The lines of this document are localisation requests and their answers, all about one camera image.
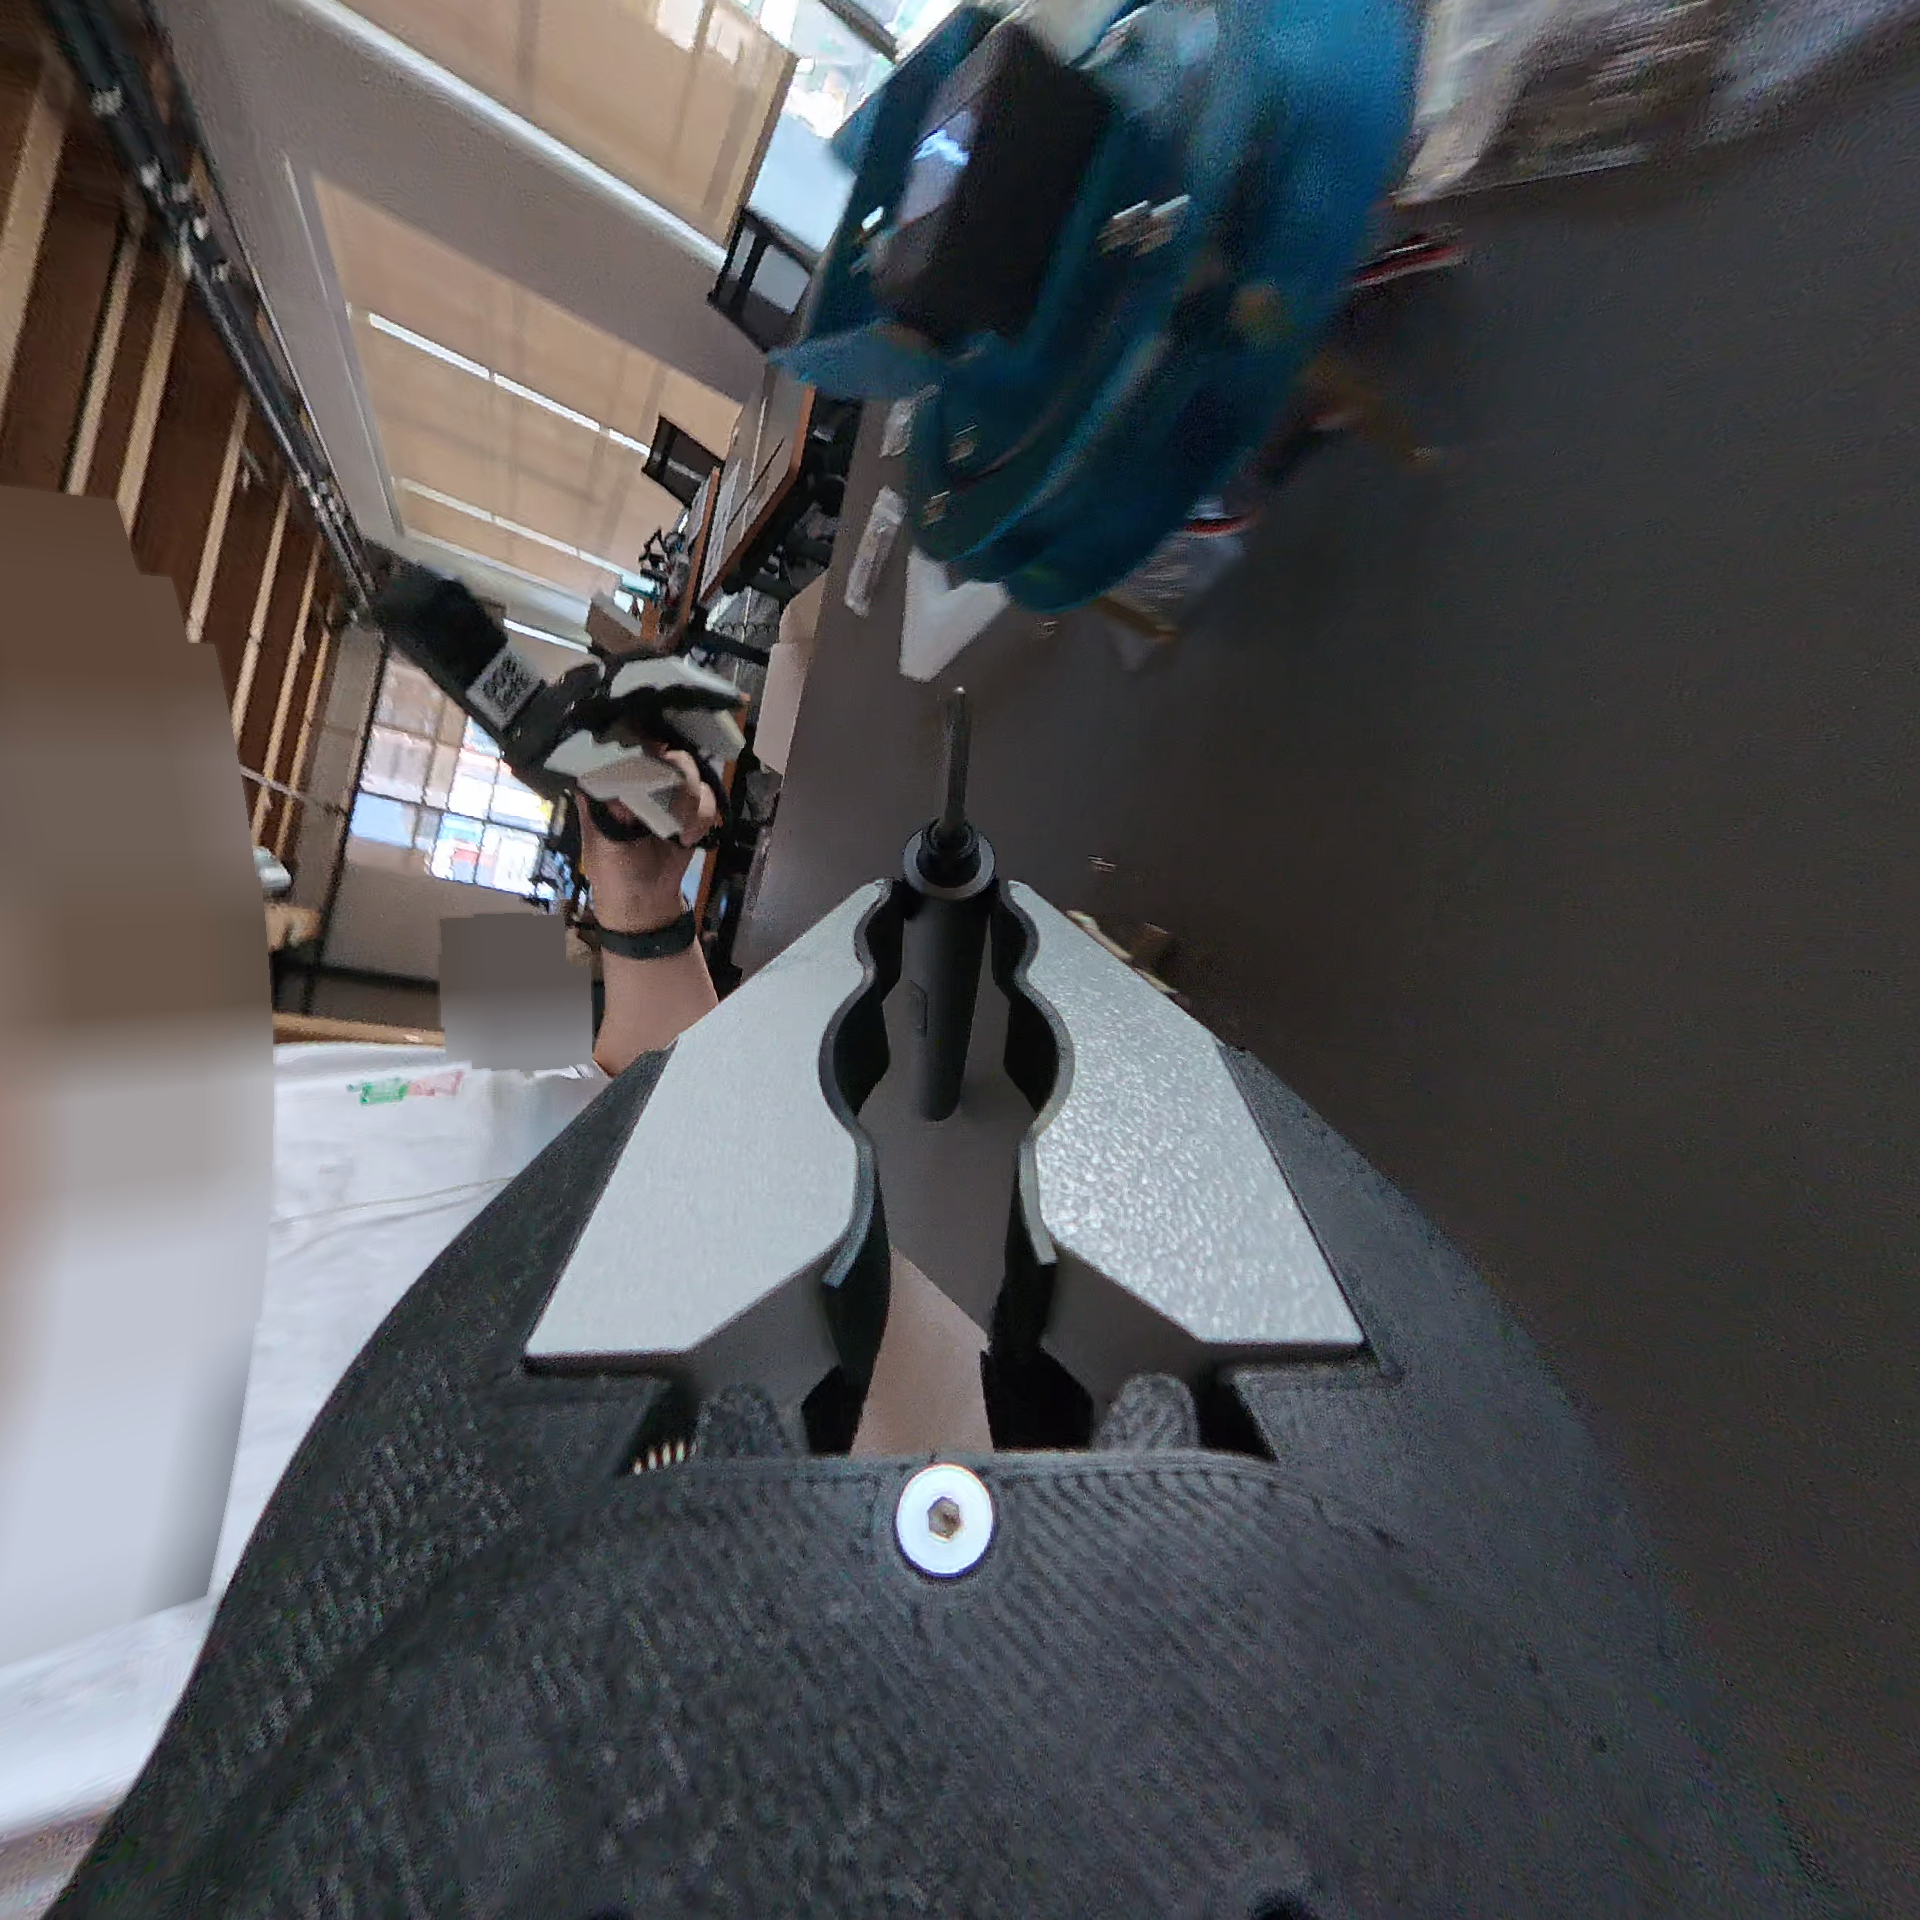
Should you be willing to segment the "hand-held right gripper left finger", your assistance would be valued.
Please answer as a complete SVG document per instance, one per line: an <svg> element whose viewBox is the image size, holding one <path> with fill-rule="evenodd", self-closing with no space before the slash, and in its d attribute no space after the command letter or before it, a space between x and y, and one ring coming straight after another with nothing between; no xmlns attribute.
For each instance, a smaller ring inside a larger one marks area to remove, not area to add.
<svg viewBox="0 0 1920 1920"><path fill-rule="evenodd" d="M554 1295L538 1375L756 1385L848 1454L886 1324L892 1251L863 1104L899 982L892 879L856 887L671 1047Z"/></svg>

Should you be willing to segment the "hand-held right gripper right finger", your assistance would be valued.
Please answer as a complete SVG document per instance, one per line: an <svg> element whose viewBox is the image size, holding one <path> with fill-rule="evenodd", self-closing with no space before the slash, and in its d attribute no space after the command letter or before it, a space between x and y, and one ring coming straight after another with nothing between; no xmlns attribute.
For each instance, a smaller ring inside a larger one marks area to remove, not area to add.
<svg viewBox="0 0 1920 1920"><path fill-rule="evenodd" d="M1036 887L1002 887L991 975L1015 1143L980 1357L995 1447L1086 1447L1133 1379L1346 1360L1364 1329L1222 1040Z"/></svg>

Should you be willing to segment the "black screwdriver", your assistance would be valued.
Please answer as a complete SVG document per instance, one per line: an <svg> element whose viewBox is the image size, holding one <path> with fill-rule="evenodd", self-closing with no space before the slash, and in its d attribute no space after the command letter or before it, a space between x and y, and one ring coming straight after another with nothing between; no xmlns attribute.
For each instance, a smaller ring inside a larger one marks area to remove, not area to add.
<svg viewBox="0 0 1920 1920"><path fill-rule="evenodd" d="M967 815L971 708L941 713L937 815L903 848L903 991L914 1040L913 1091L923 1122L962 1104L980 966L995 906L995 848Z"/></svg>

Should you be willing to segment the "blue toy robot arm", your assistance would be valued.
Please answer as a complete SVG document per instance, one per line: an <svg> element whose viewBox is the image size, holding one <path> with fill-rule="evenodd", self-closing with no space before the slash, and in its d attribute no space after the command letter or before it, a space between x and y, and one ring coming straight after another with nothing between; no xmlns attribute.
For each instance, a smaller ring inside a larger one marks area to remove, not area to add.
<svg viewBox="0 0 1920 1920"><path fill-rule="evenodd" d="M1120 585L1265 446L1376 248L1421 6L955 6L831 138L770 362L914 401L914 548L1025 612Z"/></svg>

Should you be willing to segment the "person's left forearm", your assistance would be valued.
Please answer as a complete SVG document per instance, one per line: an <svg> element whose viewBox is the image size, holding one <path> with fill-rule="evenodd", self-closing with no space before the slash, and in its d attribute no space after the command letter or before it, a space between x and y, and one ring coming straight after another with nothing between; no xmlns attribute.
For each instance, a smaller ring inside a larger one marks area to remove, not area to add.
<svg viewBox="0 0 1920 1920"><path fill-rule="evenodd" d="M671 1047L716 1003L718 991L700 946L653 961L602 954L602 1021L595 1031L595 1066L606 1075L618 1075L639 1056Z"/></svg>

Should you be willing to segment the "dark grey desk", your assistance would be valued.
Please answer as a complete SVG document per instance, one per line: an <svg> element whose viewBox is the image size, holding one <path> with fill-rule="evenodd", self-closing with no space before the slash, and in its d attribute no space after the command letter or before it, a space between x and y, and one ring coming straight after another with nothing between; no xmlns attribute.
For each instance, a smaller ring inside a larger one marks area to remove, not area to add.
<svg viewBox="0 0 1920 1920"><path fill-rule="evenodd" d="M1917 1917L1917 62L1450 210L1172 641L984 627L1002 868L1500 1287L1788 1832Z"/></svg>

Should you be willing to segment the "person's left hand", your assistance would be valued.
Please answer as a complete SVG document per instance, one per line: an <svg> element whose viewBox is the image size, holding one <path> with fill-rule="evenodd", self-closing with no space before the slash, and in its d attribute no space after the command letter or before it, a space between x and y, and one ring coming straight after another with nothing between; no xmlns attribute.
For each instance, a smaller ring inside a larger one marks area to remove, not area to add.
<svg viewBox="0 0 1920 1920"><path fill-rule="evenodd" d="M686 862L706 830L718 829L718 798L706 787L700 760L662 744L650 744L645 754L676 771L668 804L680 830L671 838L650 830L639 838L611 838L590 810L578 818L590 906L595 919L615 934L653 934L676 924L681 915Z"/></svg>

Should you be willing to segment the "large grid window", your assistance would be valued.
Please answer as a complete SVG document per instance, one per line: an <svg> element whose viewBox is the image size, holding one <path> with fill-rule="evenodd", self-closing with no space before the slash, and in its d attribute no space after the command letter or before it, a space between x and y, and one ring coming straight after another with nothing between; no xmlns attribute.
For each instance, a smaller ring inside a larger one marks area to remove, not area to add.
<svg viewBox="0 0 1920 1920"><path fill-rule="evenodd" d="M388 660L349 806L349 862L554 898L552 825L554 804L512 777L493 740L419 666Z"/></svg>

